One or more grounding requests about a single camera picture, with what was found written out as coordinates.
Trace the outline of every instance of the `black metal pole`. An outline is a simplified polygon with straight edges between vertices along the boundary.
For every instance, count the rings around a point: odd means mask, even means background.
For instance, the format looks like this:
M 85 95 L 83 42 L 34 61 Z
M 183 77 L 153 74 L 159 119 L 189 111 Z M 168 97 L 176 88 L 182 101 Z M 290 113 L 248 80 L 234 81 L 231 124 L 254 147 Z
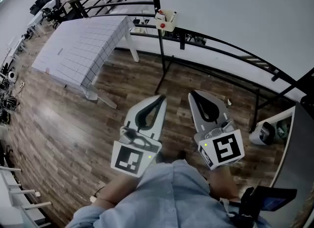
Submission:
M 180 49 L 184 50 L 185 49 L 185 31 L 180 29 Z
M 82 16 L 84 18 L 88 18 L 89 16 L 88 16 L 87 12 L 85 11 L 84 7 L 82 6 L 82 4 L 80 3 L 80 1 L 77 2 L 77 6 L 78 6 L 78 9 L 81 12 Z
M 284 91 L 280 92 L 278 95 L 274 96 L 273 98 L 269 99 L 268 101 L 262 103 L 261 105 L 258 106 L 258 109 L 261 109 L 267 105 L 269 105 L 270 103 L 272 103 L 273 101 L 277 100 L 278 98 L 282 97 L 284 94 L 288 93 L 290 90 L 294 89 L 295 85 L 291 85 L 288 88 L 286 88 Z
M 157 13 L 160 10 L 160 0 L 153 0 L 153 1 L 154 1 L 155 13 Z M 162 33 L 160 29 L 158 29 L 158 39 L 159 39 L 160 55 L 161 55 L 161 62 L 162 62 L 162 70 L 163 70 L 163 73 L 165 73 L 166 72 L 165 56 L 163 52 Z
M 76 14 L 76 16 L 77 16 L 78 18 L 83 18 L 83 16 L 82 16 L 80 10 L 79 10 L 78 7 L 77 7 L 77 3 L 76 3 L 76 2 L 75 2 L 75 3 L 71 3 L 71 7 L 73 8 L 73 10 L 74 10 L 74 12 L 75 12 L 75 14 Z
M 160 29 L 158 29 L 158 39 L 159 39 L 159 47 L 160 47 L 162 70 L 165 73 L 166 72 L 165 55 L 164 55 L 164 52 L 163 52 L 162 32 L 161 32 Z
M 165 78 L 165 76 L 166 76 L 166 74 L 167 74 L 169 68 L 170 68 L 171 63 L 172 63 L 172 61 L 169 62 L 168 67 L 167 67 L 166 70 L 163 72 L 162 77 L 161 77 L 161 79 L 160 79 L 160 81 L 159 81 L 159 83 L 158 83 L 158 85 L 157 85 L 156 90 L 155 90 L 155 95 L 158 94 L 158 90 L 159 90 L 159 88 L 160 88 L 160 86 L 161 86 L 161 84 L 162 84 L 162 82 L 163 82 L 163 80 L 164 80 L 164 78 Z
M 256 127 L 256 123 L 257 123 L 257 114 L 258 114 L 258 107 L 259 107 L 259 100 L 260 100 L 260 89 L 256 90 L 256 101 L 255 101 L 255 108 L 254 108 L 254 118 L 253 118 L 253 122 L 250 128 L 250 133 L 252 133 L 255 130 Z

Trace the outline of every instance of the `cable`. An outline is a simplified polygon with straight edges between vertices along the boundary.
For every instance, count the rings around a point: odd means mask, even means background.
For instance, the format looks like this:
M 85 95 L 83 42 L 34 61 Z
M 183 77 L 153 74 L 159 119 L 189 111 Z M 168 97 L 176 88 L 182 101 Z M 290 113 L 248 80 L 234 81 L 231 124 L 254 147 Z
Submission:
M 22 88 L 20 89 L 20 91 L 16 94 L 15 97 L 17 97 L 17 96 L 22 92 L 22 90 L 23 90 L 24 87 L 25 87 L 25 83 L 24 83 L 24 85 L 22 86 Z
M 96 198 L 96 194 L 101 190 L 104 189 L 106 186 L 103 186 L 102 188 L 100 188 L 98 191 L 96 191 L 96 193 L 93 195 Z

